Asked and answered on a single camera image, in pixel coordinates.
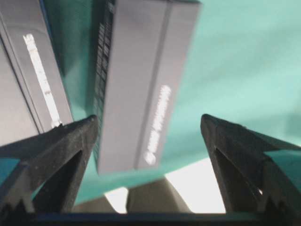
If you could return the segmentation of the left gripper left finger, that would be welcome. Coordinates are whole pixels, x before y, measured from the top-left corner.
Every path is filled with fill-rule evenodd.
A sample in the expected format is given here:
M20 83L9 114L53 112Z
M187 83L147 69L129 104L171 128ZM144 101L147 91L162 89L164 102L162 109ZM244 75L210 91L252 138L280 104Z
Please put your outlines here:
M27 212L69 212L76 200L98 134L98 119L56 127L0 148L18 160L0 186L0 211L23 204Z

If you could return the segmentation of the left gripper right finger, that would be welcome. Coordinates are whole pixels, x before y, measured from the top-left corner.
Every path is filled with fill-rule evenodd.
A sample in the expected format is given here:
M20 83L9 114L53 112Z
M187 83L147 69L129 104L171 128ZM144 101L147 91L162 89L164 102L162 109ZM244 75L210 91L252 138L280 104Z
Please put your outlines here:
M227 212L265 211L271 202L283 213L300 214L300 190L268 155L300 153L299 146L209 114L200 129Z

